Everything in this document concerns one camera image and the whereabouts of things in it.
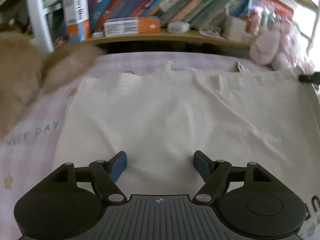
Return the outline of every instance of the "white sheet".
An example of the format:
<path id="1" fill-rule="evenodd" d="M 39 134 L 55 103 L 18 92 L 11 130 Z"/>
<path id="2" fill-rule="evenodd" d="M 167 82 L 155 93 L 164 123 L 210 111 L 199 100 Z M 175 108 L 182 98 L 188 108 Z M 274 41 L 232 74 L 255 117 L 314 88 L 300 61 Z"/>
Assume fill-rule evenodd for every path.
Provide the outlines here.
<path id="1" fill-rule="evenodd" d="M 154 71 L 168 60 L 197 69 L 234 71 L 236 61 L 250 71 L 268 71 L 246 59 L 187 52 L 132 52 L 99 57 L 84 76 L 102 78 L 132 70 L 138 75 Z M 26 110 L 21 122 L 0 141 L 0 239 L 21 236 L 13 217 L 15 203 L 50 172 L 57 141 L 64 124 L 65 109 L 72 91 L 83 77 L 50 95 L 39 95 Z M 13 178 L 12 188 L 4 179 Z"/>
<path id="2" fill-rule="evenodd" d="M 130 194 L 190 194 L 203 181 L 196 150 L 236 166 L 258 162 L 307 204 L 302 237 L 319 214 L 319 102 L 291 70 L 267 73 L 171 71 L 82 81 L 70 105 L 53 167 L 87 166 L 128 154 L 118 181 Z"/>

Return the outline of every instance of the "bed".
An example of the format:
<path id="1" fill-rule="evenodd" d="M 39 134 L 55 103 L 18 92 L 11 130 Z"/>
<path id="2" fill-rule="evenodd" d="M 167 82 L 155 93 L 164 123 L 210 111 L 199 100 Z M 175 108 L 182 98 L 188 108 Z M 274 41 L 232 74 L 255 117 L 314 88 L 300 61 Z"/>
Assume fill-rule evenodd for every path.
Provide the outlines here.
<path id="1" fill-rule="evenodd" d="M 249 60 L 184 52 L 138 52 L 104 55 L 97 59 L 87 77 L 133 72 L 143 75 L 168 61 L 202 70 L 235 71 L 239 62 L 251 72 L 269 71 Z M 0 142 L 0 236 L 1 240 L 20 237 L 13 217 L 18 199 L 52 171 L 55 148 L 63 127 L 68 98 L 75 94 L 82 78 L 56 93 L 40 94 L 23 120 Z"/>

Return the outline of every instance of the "white box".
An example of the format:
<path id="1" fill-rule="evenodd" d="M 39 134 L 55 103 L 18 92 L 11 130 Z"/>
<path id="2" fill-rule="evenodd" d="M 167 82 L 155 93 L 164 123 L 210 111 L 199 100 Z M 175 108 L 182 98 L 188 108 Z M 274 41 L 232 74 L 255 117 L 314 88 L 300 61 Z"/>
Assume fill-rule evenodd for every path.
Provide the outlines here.
<path id="1" fill-rule="evenodd" d="M 246 21 L 228 16 L 224 26 L 223 35 L 229 40 L 242 41 L 246 27 Z"/>
<path id="2" fill-rule="evenodd" d="M 66 25 L 78 24 L 89 19 L 88 0 L 62 0 Z"/>
<path id="3" fill-rule="evenodd" d="M 108 20 L 104 24 L 105 36 L 138 34 L 138 18 L 119 18 Z"/>

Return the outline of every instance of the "bookshelf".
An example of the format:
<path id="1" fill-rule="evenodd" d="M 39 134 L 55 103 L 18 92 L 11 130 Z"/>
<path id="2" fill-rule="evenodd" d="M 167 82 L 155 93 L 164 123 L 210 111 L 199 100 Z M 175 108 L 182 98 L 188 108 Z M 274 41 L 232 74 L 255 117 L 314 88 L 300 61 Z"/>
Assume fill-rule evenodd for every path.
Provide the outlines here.
<path id="1" fill-rule="evenodd" d="M 248 49 L 250 43 L 243 41 L 232 41 L 225 38 L 208 38 L 202 36 L 198 31 L 191 30 L 185 34 L 172 34 L 167 29 L 161 29 L 160 33 L 153 34 L 126 34 L 115 35 L 109 37 L 90 38 L 85 42 L 94 44 L 120 42 L 120 41 L 184 41 L 190 43 L 209 43 L 217 46 L 225 46 L 229 48 Z"/>
<path id="2" fill-rule="evenodd" d="M 311 0 L 294 0 L 301 5 L 316 10 L 318 16 L 320 16 L 320 11 L 318 6 L 314 4 Z M 54 10 L 60 9 L 61 5 L 51 6 L 46 8 L 44 6 L 44 0 L 27 0 L 28 11 L 30 20 L 33 25 L 33 31 L 35 34 L 35 39 L 33 43 L 43 52 L 52 52 L 53 45 L 50 37 L 50 32 L 47 23 L 47 14 Z M 211 43 L 214 45 L 221 45 L 226 47 L 234 48 L 248 48 L 249 44 L 244 42 L 229 41 L 225 39 L 215 39 L 207 38 L 199 34 L 197 31 L 190 31 L 183 35 L 174 35 L 167 33 L 166 30 L 162 30 L 158 34 L 135 34 L 135 35 L 120 35 L 114 37 L 103 37 L 103 38 L 92 38 L 88 42 L 93 42 L 95 44 L 117 42 L 117 41 L 185 41 L 185 42 L 203 42 Z"/>

